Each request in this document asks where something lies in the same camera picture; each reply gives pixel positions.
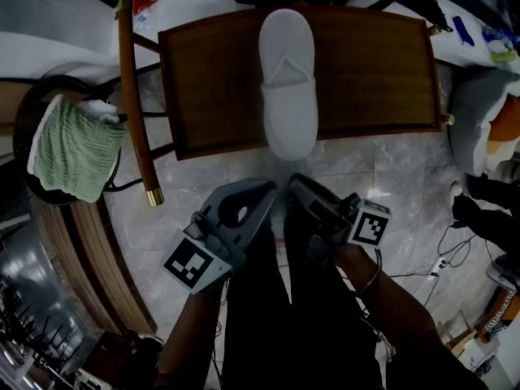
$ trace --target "floor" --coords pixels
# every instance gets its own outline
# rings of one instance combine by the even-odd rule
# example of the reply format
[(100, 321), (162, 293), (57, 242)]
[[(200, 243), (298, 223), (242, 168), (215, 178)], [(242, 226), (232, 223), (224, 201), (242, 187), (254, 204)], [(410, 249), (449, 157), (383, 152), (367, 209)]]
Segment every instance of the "floor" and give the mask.
[[(450, 70), (440, 68), (442, 104), (450, 91)], [(140, 77), (144, 111), (164, 111), (160, 75), (154, 72)], [(112, 102), (120, 105), (116, 90)], [(170, 140), (165, 119), (146, 123), (151, 147)], [(219, 154), (177, 162), (174, 154), (156, 161), (158, 178), (166, 202), (152, 208), (142, 185), (121, 193), (105, 194), (112, 222), (133, 279), (158, 324), (158, 336), (166, 339), (182, 310), (188, 294), (158, 266), (175, 228), (184, 228), (216, 187), (247, 177), (274, 180), (280, 188), (296, 171), (312, 176), (340, 197), (351, 192), (373, 199), (392, 210), (393, 219), (382, 246), (383, 269), (389, 275), (424, 272), (437, 259), (437, 247), (447, 226), (453, 222), (449, 208), (449, 188), (462, 173), (453, 160), (447, 134), (420, 133), (368, 136), (320, 141), (301, 162), (282, 162), (269, 149)], [(116, 184), (138, 177), (132, 147), (123, 152)], [(275, 204), (272, 222), (281, 237), (283, 202)], [(441, 251), (469, 238), (466, 229), (450, 230)], [(467, 249), (454, 259), (461, 262)], [(490, 246), (493, 256), (500, 251)], [(279, 259), (284, 261), (284, 251)], [(491, 297), (495, 285), (484, 274), (490, 258), (482, 240), (475, 238), (471, 250), (458, 268), (440, 272), (438, 284), (427, 308), (436, 322), (460, 328), (459, 311), (470, 323), (477, 321)], [(287, 268), (280, 269), (288, 283)], [(436, 284), (422, 276), (397, 279), (410, 293), (425, 302)], [(225, 308), (221, 321), (225, 324)], [(217, 360), (223, 360), (223, 335), (217, 339)], [(385, 350), (380, 344), (377, 357), (384, 374)], [(217, 388), (213, 368), (208, 388)]]

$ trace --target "white fabric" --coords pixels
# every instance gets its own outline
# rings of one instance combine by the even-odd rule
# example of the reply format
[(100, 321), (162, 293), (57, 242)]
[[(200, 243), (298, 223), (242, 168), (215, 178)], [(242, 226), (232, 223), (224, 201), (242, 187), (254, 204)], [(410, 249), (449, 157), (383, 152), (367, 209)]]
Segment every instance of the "white fabric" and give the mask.
[(101, 100), (82, 101), (78, 108), (100, 123), (119, 124), (117, 107)]
[(271, 150), (303, 159), (318, 135), (314, 40), (306, 19), (281, 9), (268, 15), (259, 38), (264, 84), (264, 128)]

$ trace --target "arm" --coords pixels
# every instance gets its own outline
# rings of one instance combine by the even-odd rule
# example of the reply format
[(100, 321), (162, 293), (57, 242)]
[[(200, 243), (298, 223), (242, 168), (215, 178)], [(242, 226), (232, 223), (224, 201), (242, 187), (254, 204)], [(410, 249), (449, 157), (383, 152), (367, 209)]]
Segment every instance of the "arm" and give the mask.
[[(358, 245), (348, 245), (340, 250), (336, 255), (336, 265), (343, 269), (357, 291), (366, 286), (377, 268)], [(428, 311), (382, 271), (360, 298), (377, 328), (398, 353), (413, 355), (442, 346)]]
[(222, 287), (189, 295), (158, 363), (155, 386), (202, 389), (210, 367)]

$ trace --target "black pants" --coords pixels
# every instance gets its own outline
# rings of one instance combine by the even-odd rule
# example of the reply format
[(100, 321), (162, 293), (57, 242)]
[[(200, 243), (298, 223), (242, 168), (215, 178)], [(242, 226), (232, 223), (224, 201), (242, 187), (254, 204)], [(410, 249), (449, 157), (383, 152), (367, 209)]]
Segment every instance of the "black pants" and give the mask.
[(511, 258), (520, 260), (520, 188), (485, 175), (470, 176), (468, 185), (473, 198), (511, 210), (512, 216), (501, 210), (481, 210), (471, 198), (460, 195), (453, 203), (453, 217), (467, 224), (477, 236), (498, 245)]
[(381, 383), (375, 334), (360, 320), (352, 292), (332, 263), (323, 270), (307, 256), (313, 230), (303, 210), (288, 212), (284, 237), (292, 304), (270, 224), (247, 250), (247, 263), (227, 292), (224, 390), (344, 388), (355, 381), (362, 386), (352, 388), (372, 388), (370, 383)]

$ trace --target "blue object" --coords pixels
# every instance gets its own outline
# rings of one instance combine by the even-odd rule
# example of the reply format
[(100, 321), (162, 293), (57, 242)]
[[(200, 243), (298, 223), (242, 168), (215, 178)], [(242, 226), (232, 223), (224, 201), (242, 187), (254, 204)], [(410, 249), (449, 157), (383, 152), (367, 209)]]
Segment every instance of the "blue object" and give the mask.
[(466, 30), (466, 26), (464, 26), (461, 16), (455, 16), (453, 18), (453, 23), (455, 24), (455, 29), (458, 32), (458, 36), (460, 36), (462, 39), (462, 44), (464, 44), (464, 42), (466, 42), (466, 43), (470, 44), (470, 46), (475, 46), (475, 42), (473, 41), (470, 34)]

